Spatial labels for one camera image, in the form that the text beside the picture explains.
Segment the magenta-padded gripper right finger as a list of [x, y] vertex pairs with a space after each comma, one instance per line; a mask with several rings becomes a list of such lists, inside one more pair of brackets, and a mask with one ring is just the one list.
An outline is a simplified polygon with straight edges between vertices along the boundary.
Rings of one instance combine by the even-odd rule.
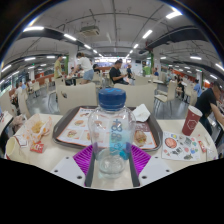
[[145, 186], [173, 173], [163, 159], [150, 156], [137, 146], [131, 147], [129, 164], [134, 187]]

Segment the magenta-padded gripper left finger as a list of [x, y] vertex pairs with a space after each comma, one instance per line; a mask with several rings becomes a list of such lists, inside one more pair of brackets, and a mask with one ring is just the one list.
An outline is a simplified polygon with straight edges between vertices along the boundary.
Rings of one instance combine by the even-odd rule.
[[52, 173], [82, 187], [92, 185], [95, 156], [92, 146], [88, 146], [74, 156], [65, 156]]

